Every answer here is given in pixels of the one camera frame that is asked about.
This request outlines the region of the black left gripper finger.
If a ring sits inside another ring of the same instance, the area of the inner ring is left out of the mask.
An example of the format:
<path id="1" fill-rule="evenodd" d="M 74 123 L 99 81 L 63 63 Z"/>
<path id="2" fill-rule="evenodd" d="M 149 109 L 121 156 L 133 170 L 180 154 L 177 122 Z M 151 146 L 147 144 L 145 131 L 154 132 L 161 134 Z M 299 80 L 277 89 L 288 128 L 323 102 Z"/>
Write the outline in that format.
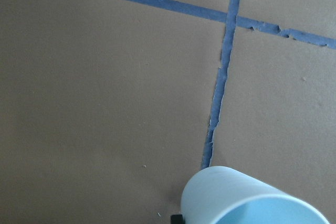
<path id="1" fill-rule="evenodd" d="M 170 224 L 184 224 L 183 215 L 171 215 L 170 216 Z"/>

